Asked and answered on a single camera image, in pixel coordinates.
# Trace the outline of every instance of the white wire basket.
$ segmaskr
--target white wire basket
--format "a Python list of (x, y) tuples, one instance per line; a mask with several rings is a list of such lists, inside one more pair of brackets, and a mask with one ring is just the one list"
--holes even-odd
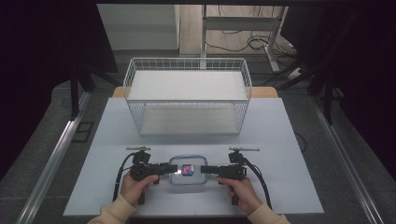
[(141, 135), (238, 135), (251, 80), (244, 59), (133, 58), (123, 92)]

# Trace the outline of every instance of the human hand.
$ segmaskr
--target human hand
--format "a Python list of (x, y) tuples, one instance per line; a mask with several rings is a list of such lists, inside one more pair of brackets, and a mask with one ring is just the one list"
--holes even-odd
[(140, 195), (149, 190), (149, 184), (156, 181), (157, 175), (149, 175), (141, 181), (134, 181), (128, 173), (122, 179), (121, 196), (133, 207), (137, 207), (137, 200)]
[(262, 201), (254, 191), (249, 178), (245, 177), (243, 180), (235, 180), (218, 177), (218, 181), (228, 185), (228, 195), (231, 198), (235, 194), (238, 196), (238, 206), (248, 215), (262, 206)]

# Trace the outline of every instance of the aluminum rail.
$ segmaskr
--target aluminum rail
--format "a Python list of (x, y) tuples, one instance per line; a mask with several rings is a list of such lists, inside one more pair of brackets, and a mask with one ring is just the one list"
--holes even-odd
[(376, 208), (375, 202), (373, 198), (370, 196), (367, 188), (364, 187), (361, 178), (359, 177), (358, 172), (356, 171), (355, 167), (352, 164), (352, 161), (347, 155), (347, 151), (344, 148), (343, 144), (341, 143), (340, 139), (338, 138), (337, 132), (335, 131), (332, 125), (329, 125), (327, 120), (325, 119), (322, 111), (321, 111), (321, 104), (318, 97), (312, 97), (312, 102), (316, 108), (317, 115), (319, 120), (326, 132), (329, 140), (332, 143), (332, 147), (335, 151), (335, 154), (338, 157), (338, 160), (341, 162), (341, 165), (346, 172), (346, 176), (352, 186), (353, 190), (355, 191), (358, 199), (361, 203), (361, 207), (364, 210), (367, 218), (369, 219), (370, 223), (378, 224), (384, 223), (382, 217), (379, 215), (379, 211)]
[(16, 223), (32, 223), (35, 219), (35, 215), (40, 208), (44, 197), (47, 194), (50, 184), (58, 171), (59, 165), (61, 164), (64, 154), (73, 138), (74, 133), (81, 121), (84, 114), (84, 109), (91, 98), (91, 94), (84, 92), (78, 102), (79, 111), (74, 120), (69, 120), (64, 128), (64, 132), (61, 135), (55, 149), (53, 149), (52, 154), (49, 157), (41, 176), (38, 178), (35, 188), (29, 196), (25, 206), (23, 207), (20, 216)]

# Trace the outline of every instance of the white table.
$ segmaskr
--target white table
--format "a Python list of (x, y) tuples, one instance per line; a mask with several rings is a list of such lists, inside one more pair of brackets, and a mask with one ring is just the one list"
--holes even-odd
[[(150, 162), (169, 161), (174, 156), (198, 154), (210, 165), (228, 165), (229, 147), (259, 147), (260, 152), (243, 155), (257, 165), (268, 186), (271, 202), (279, 214), (323, 213), (318, 195), (294, 136), (283, 102), (251, 99), (239, 136), (141, 137), (127, 104), (110, 98), (92, 146), (78, 177), (65, 216), (97, 216), (101, 205), (111, 203), (118, 169), (131, 153), (127, 147), (151, 147)], [(261, 199), (258, 178), (247, 170)], [(227, 187), (215, 176), (201, 186), (173, 186), (167, 176), (150, 186), (138, 217), (232, 217), (243, 212), (231, 205)]]

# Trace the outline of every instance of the beige sleeve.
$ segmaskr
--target beige sleeve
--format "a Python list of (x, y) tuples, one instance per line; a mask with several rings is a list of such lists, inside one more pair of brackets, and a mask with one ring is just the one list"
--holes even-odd
[(277, 215), (265, 203), (250, 214), (247, 219), (252, 224), (290, 224), (285, 216)]
[(136, 209), (119, 194), (116, 201), (102, 206), (100, 216), (92, 219), (89, 224), (124, 224), (135, 211)]

